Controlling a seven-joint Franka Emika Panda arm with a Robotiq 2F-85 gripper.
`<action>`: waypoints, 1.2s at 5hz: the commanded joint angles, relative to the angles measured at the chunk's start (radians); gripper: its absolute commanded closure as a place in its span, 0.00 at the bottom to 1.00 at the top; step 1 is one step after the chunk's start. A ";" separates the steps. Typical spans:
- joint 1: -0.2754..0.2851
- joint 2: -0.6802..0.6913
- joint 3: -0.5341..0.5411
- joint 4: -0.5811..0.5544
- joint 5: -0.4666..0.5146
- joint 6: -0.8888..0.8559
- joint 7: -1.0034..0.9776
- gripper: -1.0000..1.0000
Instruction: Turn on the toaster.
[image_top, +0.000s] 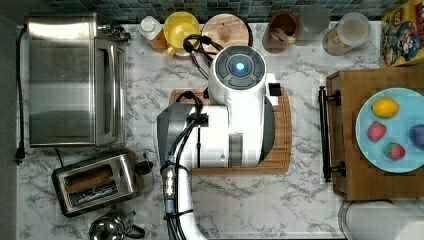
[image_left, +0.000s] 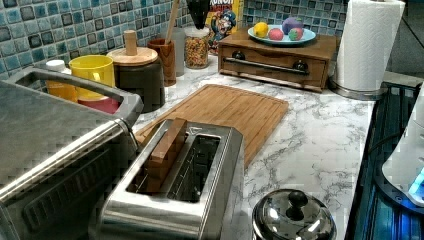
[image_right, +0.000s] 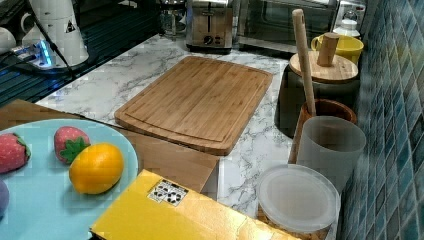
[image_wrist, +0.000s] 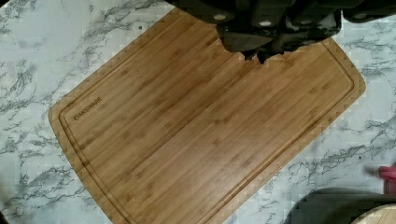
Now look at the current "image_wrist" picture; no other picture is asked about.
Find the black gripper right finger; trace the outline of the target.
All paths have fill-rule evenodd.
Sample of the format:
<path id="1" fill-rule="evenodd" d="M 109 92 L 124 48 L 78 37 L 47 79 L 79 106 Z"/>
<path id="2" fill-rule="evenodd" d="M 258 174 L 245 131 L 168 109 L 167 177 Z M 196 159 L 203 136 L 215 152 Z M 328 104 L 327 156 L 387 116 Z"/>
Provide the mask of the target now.
<path id="1" fill-rule="evenodd" d="M 293 34 L 281 33 L 270 43 L 261 46 L 261 63 L 277 54 L 293 52 L 299 47 L 318 43 L 326 38 L 336 35 L 339 29 L 313 29 L 306 32 Z"/>

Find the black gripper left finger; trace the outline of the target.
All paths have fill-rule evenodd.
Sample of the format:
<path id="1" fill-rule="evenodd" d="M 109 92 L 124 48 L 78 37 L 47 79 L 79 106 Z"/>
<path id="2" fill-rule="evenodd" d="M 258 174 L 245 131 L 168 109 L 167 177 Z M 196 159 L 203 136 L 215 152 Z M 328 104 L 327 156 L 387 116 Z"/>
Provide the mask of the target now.
<path id="1" fill-rule="evenodd" d="M 217 27 L 222 45 L 230 52 L 243 52 L 257 49 L 274 39 L 273 35 L 260 35 L 243 31 L 233 31 L 226 27 Z"/>

